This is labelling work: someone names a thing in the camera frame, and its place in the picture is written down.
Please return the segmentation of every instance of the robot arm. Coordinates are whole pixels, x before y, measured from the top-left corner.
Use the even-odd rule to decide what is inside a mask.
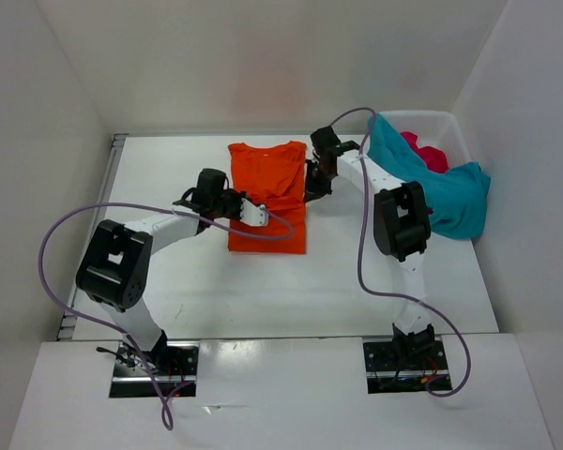
[[[361,156],[358,144],[340,142],[332,127],[319,128],[311,139],[313,159],[307,161],[305,202],[331,194],[331,180],[336,176],[347,179],[363,192],[362,158],[373,193],[373,238],[378,249],[389,257],[392,290],[424,301],[421,268],[431,228],[421,185],[404,183],[367,156]],[[393,329],[403,359],[434,344],[429,314],[416,303],[401,302],[395,312]]]
[[[176,349],[167,347],[167,336],[152,319],[143,298],[150,257],[207,228],[196,214],[210,220],[238,220],[253,227],[267,225],[264,206],[253,204],[244,192],[225,189],[226,178],[224,172],[202,170],[196,187],[174,203],[174,212],[195,213],[191,217],[156,214],[125,224],[103,220],[77,273],[79,289],[129,332],[156,368],[166,368]]]

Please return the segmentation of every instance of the red cloth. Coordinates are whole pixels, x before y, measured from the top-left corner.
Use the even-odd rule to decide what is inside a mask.
[[[413,150],[417,155],[423,159],[425,165],[429,170],[436,173],[445,173],[449,169],[449,164],[447,162],[447,156],[442,150],[435,147],[426,145],[425,147],[419,148],[417,145],[418,135],[405,131],[401,133],[406,143],[409,144],[411,150]]]
[[[264,253],[307,252],[307,207],[304,203],[304,161],[307,145],[290,141],[272,148],[254,148],[245,143],[229,145],[232,156],[234,189],[246,191],[255,203],[264,203],[272,213],[285,218],[294,227],[294,234],[281,241],[260,241],[229,233],[230,251]],[[280,236],[288,229],[274,218],[266,227],[249,227],[238,221],[231,228],[246,233]]]

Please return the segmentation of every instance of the white wall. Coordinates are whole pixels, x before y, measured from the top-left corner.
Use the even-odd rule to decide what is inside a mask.
[[[0,449],[59,311],[39,286],[43,232],[96,199],[109,138],[33,0],[0,0]],[[55,239],[49,272],[68,293],[88,219]]]
[[[279,131],[449,109],[506,0],[38,2],[111,129]]]
[[[563,449],[563,0],[509,1],[454,112],[493,177],[482,274]]]

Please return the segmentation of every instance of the folded garment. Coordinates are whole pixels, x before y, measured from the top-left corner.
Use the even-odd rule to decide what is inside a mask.
[[[255,203],[264,203],[272,213],[285,218],[294,227],[294,234],[281,241],[260,241],[229,233],[230,251],[264,253],[306,253],[307,208],[304,197],[304,161],[307,145],[290,141],[272,148],[254,148],[245,143],[229,145],[232,156],[234,189],[245,191]],[[231,228],[245,233],[279,236],[288,231],[277,220],[266,227],[253,228],[238,221]]]
[[[367,155],[397,178],[423,186],[425,202],[433,210],[433,232],[453,239],[472,238],[483,232],[490,177],[477,162],[446,173],[432,172],[381,114],[375,120]]]
[[[449,162],[447,161],[447,156],[444,152],[438,148],[426,145],[425,147],[419,147],[417,145],[418,135],[411,133],[410,131],[404,131],[401,133],[406,143],[409,144],[411,150],[417,153],[418,157],[423,159],[425,166],[432,172],[436,173],[446,173],[449,169]]]

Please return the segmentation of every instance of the blue fabric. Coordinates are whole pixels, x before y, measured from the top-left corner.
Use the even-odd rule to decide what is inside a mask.
[[[397,178],[418,181],[423,186],[425,202],[434,210],[430,214],[433,232],[453,239],[472,238],[483,232],[490,177],[477,162],[446,173],[432,172],[381,114],[375,120],[367,155]]]

